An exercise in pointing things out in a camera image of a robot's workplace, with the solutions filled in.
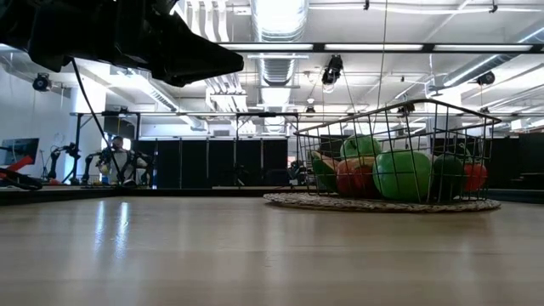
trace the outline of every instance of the round jute mat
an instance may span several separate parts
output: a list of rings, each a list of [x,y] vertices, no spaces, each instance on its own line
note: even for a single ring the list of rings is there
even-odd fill
[[[269,204],[278,207],[362,213],[461,213],[481,212],[501,207],[501,203],[495,200],[415,204],[344,199],[307,193],[273,193],[264,195],[264,198],[269,200]]]

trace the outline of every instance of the wire basket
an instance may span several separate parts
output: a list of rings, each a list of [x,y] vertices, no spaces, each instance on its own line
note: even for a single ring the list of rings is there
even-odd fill
[[[416,99],[295,132],[319,196],[404,203],[485,201],[500,119]]]

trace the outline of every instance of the ceiling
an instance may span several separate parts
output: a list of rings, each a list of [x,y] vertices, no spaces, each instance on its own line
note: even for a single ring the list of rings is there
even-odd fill
[[[400,14],[387,13],[385,0],[371,0],[373,9],[365,11],[350,8],[350,5],[364,1],[310,0],[309,15],[303,42],[345,42],[345,43],[515,43],[513,37],[523,29],[541,22],[542,12],[504,12],[501,9],[541,9],[544,2],[538,0],[497,0],[499,10],[477,14]],[[462,4],[462,10],[490,9],[491,0],[396,0],[388,1],[388,8],[410,10],[455,10]],[[247,10],[249,1],[231,0],[227,2],[227,29],[231,41],[236,43],[253,42],[251,16],[235,12]],[[204,29],[204,12],[201,16],[201,31]],[[260,104],[258,68],[255,59],[245,57],[245,68],[239,73],[241,86],[247,93],[249,107]],[[357,111],[370,110],[386,105],[413,85],[432,74],[445,74],[465,65],[478,55],[467,54],[341,54],[344,63],[343,77],[335,85],[332,93],[323,93],[320,73],[330,59],[329,54],[308,54],[307,59],[297,63],[294,89],[290,105],[286,111],[304,111],[308,98],[314,99],[315,109],[324,112],[344,112],[355,108]],[[2,54],[0,61],[6,69],[20,77],[32,79],[37,72],[44,71],[33,64],[26,54]],[[493,72],[496,85],[480,94],[476,84],[464,84],[456,90],[462,93],[463,106],[478,109],[481,105],[505,97],[515,96],[526,89],[544,83],[544,68],[517,77],[510,82],[501,83],[544,62],[542,55],[522,55],[506,63]],[[126,104],[134,110],[153,111],[155,101],[138,86],[127,82],[105,64],[80,61],[88,70],[107,83],[115,95],[110,103]],[[77,85],[73,71],[66,68],[60,74],[51,74],[58,84],[67,87]],[[175,88],[159,83],[161,89],[176,99],[187,111],[205,111],[206,84],[196,82],[184,88]],[[497,111],[515,111],[544,103],[543,95],[532,95],[530,99],[520,99],[504,105]]]

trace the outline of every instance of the fluorescent light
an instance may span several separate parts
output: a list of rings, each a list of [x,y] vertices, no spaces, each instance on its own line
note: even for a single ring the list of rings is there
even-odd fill
[[[258,50],[312,50],[311,43],[222,43],[219,46],[232,51]]]
[[[247,58],[250,60],[307,60],[309,59],[309,56],[297,54],[249,54]]]
[[[397,14],[432,14],[432,15],[442,15],[442,14],[477,14],[477,13],[489,13],[489,8],[472,8],[472,9],[413,9],[413,8],[393,8],[387,6],[383,7],[383,4],[372,4],[368,9],[377,10],[377,11],[388,11],[391,13]],[[323,3],[323,4],[310,4],[309,9],[324,9],[324,10],[355,10],[355,9],[365,9],[365,5],[354,3]],[[531,12],[541,12],[537,8],[499,8],[500,12],[517,12],[517,13],[531,13]]]
[[[319,116],[348,116],[349,114],[348,113],[298,113],[299,116],[314,116],[314,117],[319,117]]]
[[[217,112],[217,113],[195,113],[195,112],[187,112],[183,113],[187,116],[236,116],[236,113],[233,112]]]
[[[531,45],[500,45],[500,44],[483,44],[483,45],[436,45],[434,51],[496,51],[496,52],[512,52],[512,51],[529,51],[533,46]]]
[[[327,51],[420,51],[422,44],[328,43]]]
[[[177,113],[141,113],[142,116],[178,116]]]

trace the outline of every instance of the black equipment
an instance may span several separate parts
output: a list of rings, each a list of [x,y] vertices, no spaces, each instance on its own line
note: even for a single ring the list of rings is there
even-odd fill
[[[40,190],[43,186],[39,180],[15,171],[0,168],[0,186],[15,186],[23,190]]]
[[[49,80],[48,73],[38,73],[37,77],[34,79],[34,82],[32,82],[32,88],[40,93],[51,91],[52,86],[53,84]]]
[[[73,58],[150,71],[173,86],[241,71],[243,58],[191,32],[172,0],[7,0],[0,43],[60,72]]]
[[[491,85],[495,82],[495,74],[491,71],[489,72],[486,72],[484,75],[482,76],[478,76],[478,78],[476,79],[476,83],[479,85],[479,86],[484,86],[484,85]]]
[[[79,150],[76,148],[76,144],[70,143],[69,145],[65,145],[63,147],[56,148],[51,152],[51,169],[48,173],[48,179],[56,179],[57,178],[57,161],[59,160],[59,156],[61,152],[66,152],[68,156],[73,157],[74,159],[78,160],[80,158],[78,152]],[[65,177],[65,179],[62,180],[62,183],[64,183],[74,172],[74,169],[71,169],[70,173]],[[77,178],[70,178],[70,184],[77,185],[79,184],[79,181],[77,181]]]
[[[90,178],[89,171],[91,167],[91,163],[93,162],[93,159],[98,156],[99,159],[96,161],[95,166],[98,167],[100,165],[109,164],[111,162],[111,153],[115,153],[115,151],[108,151],[108,149],[103,149],[101,152],[96,152],[89,154],[87,157],[85,157],[85,173],[82,176],[82,184],[88,184],[88,180]],[[128,166],[133,167],[133,171],[128,175],[129,178],[134,177],[136,169],[138,168],[138,159],[142,159],[147,166],[145,167],[145,172],[140,177],[140,184],[141,185],[152,185],[153,181],[153,168],[154,168],[154,162],[153,158],[151,156],[148,156],[142,152],[136,152],[132,150],[127,151],[127,162],[122,166],[119,172],[119,179],[120,183],[124,183],[125,180],[125,172],[127,171]]]
[[[326,67],[321,81],[325,85],[333,85],[340,78],[341,71],[343,70],[342,57],[340,55],[333,55],[329,65]]]

